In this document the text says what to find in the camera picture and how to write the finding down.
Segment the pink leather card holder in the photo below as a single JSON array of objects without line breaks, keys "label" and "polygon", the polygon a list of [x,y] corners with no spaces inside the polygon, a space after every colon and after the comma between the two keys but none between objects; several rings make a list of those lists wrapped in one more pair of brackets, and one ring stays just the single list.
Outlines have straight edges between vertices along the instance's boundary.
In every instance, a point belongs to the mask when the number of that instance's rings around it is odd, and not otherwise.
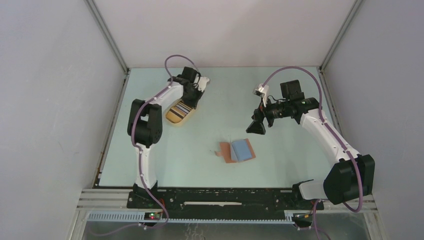
[{"label": "pink leather card holder", "polygon": [[249,139],[240,139],[232,142],[220,142],[217,157],[223,158],[227,164],[242,163],[256,158],[256,154]]}]

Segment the beige oval card tray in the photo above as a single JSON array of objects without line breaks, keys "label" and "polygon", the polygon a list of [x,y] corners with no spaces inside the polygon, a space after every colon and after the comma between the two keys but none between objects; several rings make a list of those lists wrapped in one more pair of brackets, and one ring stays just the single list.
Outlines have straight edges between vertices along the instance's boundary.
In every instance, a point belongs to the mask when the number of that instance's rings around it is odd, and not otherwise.
[{"label": "beige oval card tray", "polygon": [[182,99],[176,100],[164,114],[165,119],[173,126],[182,126],[196,111],[183,102]]}]

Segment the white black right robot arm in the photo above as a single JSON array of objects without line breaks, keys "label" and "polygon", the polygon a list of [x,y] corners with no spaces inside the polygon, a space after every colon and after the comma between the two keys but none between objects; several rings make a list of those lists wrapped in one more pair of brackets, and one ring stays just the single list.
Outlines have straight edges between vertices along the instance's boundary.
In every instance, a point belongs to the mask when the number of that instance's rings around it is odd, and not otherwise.
[{"label": "white black right robot arm", "polygon": [[334,205],[360,199],[372,193],[375,161],[352,148],[328,121],[314,97],[306,98],[298,80],[280,84],[282,100],[268,98],[268,85],[259,84],[253,94],[261,98],[254,110],[247,133],[264,135],[276,119],[291,118],[304,128],[325,153],[331,169],[324,180],[307,180],[298,184],[291,194],[291,204],[304,209],[311,200],[328,200]]}]

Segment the stack of grey cards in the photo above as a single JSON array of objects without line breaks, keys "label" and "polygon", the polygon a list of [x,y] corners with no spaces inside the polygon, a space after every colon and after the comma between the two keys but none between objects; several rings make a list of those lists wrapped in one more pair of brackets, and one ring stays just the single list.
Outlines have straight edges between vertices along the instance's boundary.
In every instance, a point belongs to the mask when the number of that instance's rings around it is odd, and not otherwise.
[{"label": "stack of grey cards", "polygon": [[169,108],[165,114],[165,118],[173,124],[178,124],[186,118],[190,117],[194,111],[194,108],[189,107],[182,101],[179,101]]}]

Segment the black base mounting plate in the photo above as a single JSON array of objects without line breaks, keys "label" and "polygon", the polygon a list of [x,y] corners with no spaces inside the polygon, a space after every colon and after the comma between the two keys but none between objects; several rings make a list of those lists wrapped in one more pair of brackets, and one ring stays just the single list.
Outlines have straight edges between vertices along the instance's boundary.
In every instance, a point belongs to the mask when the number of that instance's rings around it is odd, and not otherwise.
[{"label": "black base mounting plate", "polygon": [[176,220],[285,220],[289,211],[310,213],[312,200],[297,188],[134,187],[128,209],[163,210]]}]

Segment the aluminium frame rail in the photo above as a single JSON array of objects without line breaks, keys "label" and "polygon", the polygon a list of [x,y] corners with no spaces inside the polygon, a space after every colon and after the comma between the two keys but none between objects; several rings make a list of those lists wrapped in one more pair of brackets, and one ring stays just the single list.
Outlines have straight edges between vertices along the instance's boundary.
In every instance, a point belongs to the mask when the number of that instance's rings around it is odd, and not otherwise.
[{"label": "aluminium frame rail", "polygon": [[[167,210],[189,205],[253,205],[266,211],[309,212],[313,200],[303,200],[290,188],[185,188],[160,187],[154,197]],[[79,210],[159,209],[148,194],[136,195],[130,189],[84,189],[77,203]]]}]

